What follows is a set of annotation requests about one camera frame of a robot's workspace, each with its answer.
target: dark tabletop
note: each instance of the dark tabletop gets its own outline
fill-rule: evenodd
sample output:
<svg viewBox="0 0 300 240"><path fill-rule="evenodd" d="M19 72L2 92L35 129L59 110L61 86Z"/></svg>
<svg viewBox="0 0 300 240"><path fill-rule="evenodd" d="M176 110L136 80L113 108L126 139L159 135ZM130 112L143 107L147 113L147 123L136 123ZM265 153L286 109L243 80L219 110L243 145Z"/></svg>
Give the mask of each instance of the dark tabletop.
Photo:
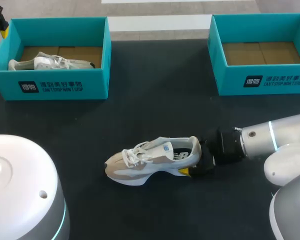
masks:
<svg viewBox="0 0 300 240"><path fill-rule="evenodd" d="M104 175L104 162L162 137L205 136L300 114L300 94L218 96L207 41L112 43L106 101L11 101L0 95L0 134L43 147L58 171L71 240L274 240L275 188L264 159L214 177L154 174L143 186Z"/></svg>

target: floor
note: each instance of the floor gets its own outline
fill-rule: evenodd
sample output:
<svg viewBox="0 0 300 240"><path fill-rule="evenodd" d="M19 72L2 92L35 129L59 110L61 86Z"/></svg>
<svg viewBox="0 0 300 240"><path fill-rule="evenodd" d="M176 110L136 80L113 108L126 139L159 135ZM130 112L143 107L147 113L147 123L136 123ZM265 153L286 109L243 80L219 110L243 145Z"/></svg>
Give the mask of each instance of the floor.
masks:
<svg viewBox="0 0 300 240"><path fill-rule="evenodd" d="M113 41L207 38L212 14L300 12L300 0L0 0L0 6L7 21L108 16Z"/></svg>

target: open box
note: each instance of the open box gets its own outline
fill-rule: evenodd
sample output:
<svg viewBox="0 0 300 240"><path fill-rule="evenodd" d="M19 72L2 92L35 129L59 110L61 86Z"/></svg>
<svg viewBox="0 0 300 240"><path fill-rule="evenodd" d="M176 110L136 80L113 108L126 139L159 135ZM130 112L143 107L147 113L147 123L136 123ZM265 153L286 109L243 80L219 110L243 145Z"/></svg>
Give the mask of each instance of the open box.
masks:
<svg viewBox="0 0 300 240"><path fill-rule="evenodd" d="M213 15L208 50L219 95L300 93L300 13Z"/></svg>
<svg viewBox="0 0 300 240"><path fill-rule="evenodd" d="M8 71L11 59L38 52L93 62L92 69ZM0 43L0 93L5 100L94 100L108 97L111 37L106 17L12 19Z"/></svg>

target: shoe tongue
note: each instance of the shoe tongue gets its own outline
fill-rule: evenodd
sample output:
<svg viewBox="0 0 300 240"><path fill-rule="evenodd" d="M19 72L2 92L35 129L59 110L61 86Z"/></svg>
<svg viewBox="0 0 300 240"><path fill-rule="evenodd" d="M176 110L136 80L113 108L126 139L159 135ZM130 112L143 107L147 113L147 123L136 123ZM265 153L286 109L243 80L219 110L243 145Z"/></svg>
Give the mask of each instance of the shoe tongue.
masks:
<svg viewBox="0 0 300 240"><path fill-rule="evenodd" d="M146 150L153 158L166 156L168 159L174 159L174 148L171 142L167 141L164 144Z"/></svg>
<svg viewBox="0 0 300 240"><path fill-rule="evenodd" d="M43 56L37 56L34 58L35 70L49 70L50 68L55 68L55 67L56 67L56 63L53 59L43 57Z"/></svg>

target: cardboard box bottom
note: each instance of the cardboard box bottom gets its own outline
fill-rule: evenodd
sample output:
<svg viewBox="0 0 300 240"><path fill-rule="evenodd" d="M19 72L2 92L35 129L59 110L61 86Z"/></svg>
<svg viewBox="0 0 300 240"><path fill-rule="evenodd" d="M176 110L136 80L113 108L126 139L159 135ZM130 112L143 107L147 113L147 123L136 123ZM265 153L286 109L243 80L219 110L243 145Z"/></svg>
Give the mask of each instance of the cardboard box bottom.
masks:
<svg viewBox="0 0 300 240"><path fill-rule="evenodd" d="M58 55L65 59L88 61L93 63L96 69L100 69L102 62L102 51L102 47L94 46L26 46L24 47L19 61L24 62L32 60L39 52L43 52L48 55Z"/></svg>
<svg viewBox="0 0 300 240"><path fill-rule="evenodd" d="M293 42L223 43L228 66L300 64L300 56Z"/></svg>

